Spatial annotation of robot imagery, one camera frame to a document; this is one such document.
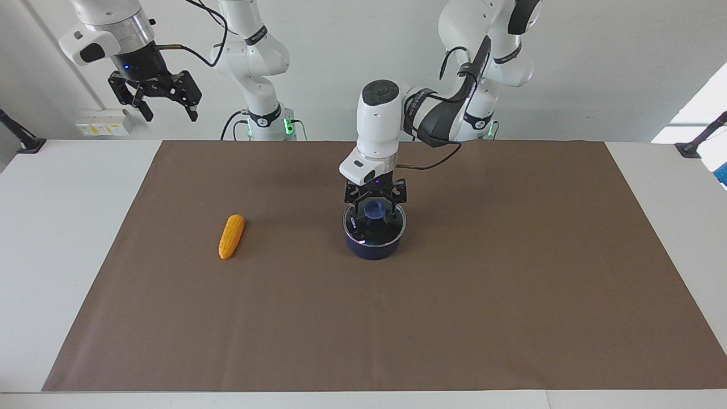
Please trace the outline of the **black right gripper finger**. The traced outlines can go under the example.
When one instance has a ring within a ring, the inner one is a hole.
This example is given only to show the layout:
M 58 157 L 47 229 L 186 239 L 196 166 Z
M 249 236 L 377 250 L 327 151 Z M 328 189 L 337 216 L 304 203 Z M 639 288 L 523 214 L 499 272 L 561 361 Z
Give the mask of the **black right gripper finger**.
M 134 85 L 135 83 L 133 81 L 129 82 L 120 73 L 111 73 L 107 78 L 107 82 L 120 104 L 132 106 L 132 108 L 140 111 L 146 122 L 152 122 L 154 114 L 144 100 L 145 90 L 142 85 L 137 85 L 134 93 L 132 93 L 129 90 L 129 84 Z
M 196 122 L 198 120 L 197 107 L 202 101 L 202 91 L 187 70 L 171 75 L 171 80 L 170 99 L 185 109 L 190 121 Z

